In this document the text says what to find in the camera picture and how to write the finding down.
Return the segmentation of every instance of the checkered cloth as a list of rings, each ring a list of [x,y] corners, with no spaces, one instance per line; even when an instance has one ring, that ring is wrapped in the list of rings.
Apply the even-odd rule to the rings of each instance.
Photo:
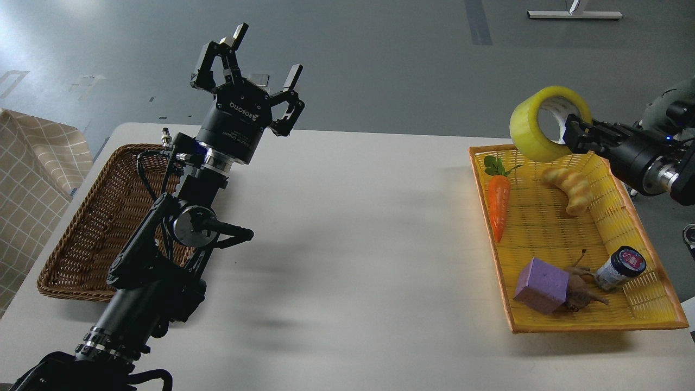
[[[0,109],[0,317],[91,167],[78,129]]]

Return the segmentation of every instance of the jar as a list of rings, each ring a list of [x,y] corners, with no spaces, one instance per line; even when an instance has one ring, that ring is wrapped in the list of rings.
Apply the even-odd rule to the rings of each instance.
[[[596,271],[596,284],[607,292],[617,290],[639,276],[647,266],[644,257],[630,246],[621,246]]]

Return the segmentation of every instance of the packing tape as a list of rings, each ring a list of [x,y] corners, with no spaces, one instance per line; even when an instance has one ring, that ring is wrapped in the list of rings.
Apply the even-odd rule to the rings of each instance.
[[[560,125],[560,137],[565,131],[564,123],[567,116],[576,114],[584,122],[591,123],[591,111],[579,94],[567,87],[545,87],[521,102],[509,119],[509,133],[519,151],[533,161],[548,163],[565,155],[571,154],[569,148],[561,143],[550,140],[541,131],[538,124],[538,112],[547,110],[555,117]]]

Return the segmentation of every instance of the yellow tray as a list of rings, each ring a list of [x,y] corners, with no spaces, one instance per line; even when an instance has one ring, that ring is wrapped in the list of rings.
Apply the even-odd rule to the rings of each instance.
[[[688,327],[671,281],[618,179],[608,163],[593,153],[572,154],[552,163],[537,163],[524,157],[514,145],[471,147],[471,166],[475,173],[482,211],[497,268],[509,327],[513,333],[566,331],[666,330]],[[496,243],[487,211],[487,184],[483,159],[492,154],[510,169],[512,193],[507,225],[502,241]],[[567,216],[566,195],[544,184],[540,174],[548,167],[561,166],[581,172],[590,182],[594,201],[589,212]],[[609,305],[593,302],[579,312],[564,307],[550,315],[534,311],[513,300],[521,269],[533,257],[561,269],[571,266],[587,249],[580,266],[595,271],[620,246],[632,246],[646,259],[646,270],[617,293],[606,294],[592,282],[590,289],[607,297]]]

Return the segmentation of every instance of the purple sponge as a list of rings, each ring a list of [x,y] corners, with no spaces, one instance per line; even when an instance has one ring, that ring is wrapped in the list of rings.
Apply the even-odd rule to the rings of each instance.
[[[550,314],[565,302],[568,280],[569,273],[534,257],[519,274],[514,300]]]

